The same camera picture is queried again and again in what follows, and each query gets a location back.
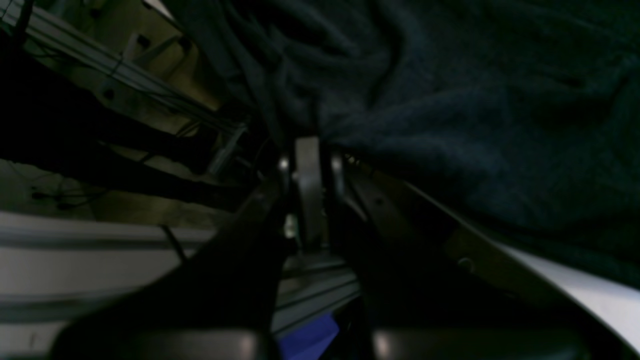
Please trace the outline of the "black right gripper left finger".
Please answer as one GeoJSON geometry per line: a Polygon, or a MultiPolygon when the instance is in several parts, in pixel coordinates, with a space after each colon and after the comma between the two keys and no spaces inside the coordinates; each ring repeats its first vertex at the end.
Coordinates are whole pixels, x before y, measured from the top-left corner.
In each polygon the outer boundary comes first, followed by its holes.
{"type": "Polygon", "coordinates": [[[179,267],[60,332],[52,360],[269,360],[282,269],[296,248],[281,231],[295,212],[303,251],[323,243],[322,153],[300,137],[276,173],[179,267]]]}

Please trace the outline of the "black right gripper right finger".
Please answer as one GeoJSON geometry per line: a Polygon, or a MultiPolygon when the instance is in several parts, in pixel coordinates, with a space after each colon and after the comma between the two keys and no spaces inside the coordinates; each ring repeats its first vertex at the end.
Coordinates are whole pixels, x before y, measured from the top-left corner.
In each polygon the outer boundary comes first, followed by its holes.
{"type": "Polygon", "coordinates": [[[331,246],[359,280],[364,360],[637,360],[576,305],[546,309],[464,271],[366,175],[325,157],[331,246]]]}

